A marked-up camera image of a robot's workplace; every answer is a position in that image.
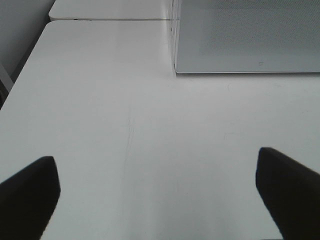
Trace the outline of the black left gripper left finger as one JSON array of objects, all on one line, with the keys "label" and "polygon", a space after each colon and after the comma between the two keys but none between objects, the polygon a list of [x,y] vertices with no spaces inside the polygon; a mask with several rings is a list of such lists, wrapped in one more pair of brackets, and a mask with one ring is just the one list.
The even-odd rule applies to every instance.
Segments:
[{"label": "black left gripper left finger", "polygon": [[41,239],[60,198],[55,159],[43,156],[0,184],[0,238]]}]

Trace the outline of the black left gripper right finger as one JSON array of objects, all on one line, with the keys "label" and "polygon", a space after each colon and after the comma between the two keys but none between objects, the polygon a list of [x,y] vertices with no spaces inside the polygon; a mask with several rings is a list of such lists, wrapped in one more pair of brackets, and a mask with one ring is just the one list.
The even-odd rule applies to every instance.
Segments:
[{"label": "black left gripper right finger", "polygon": [[320,175],[271,147],[258,152],[255,185],[285,240],[320,238]]}]

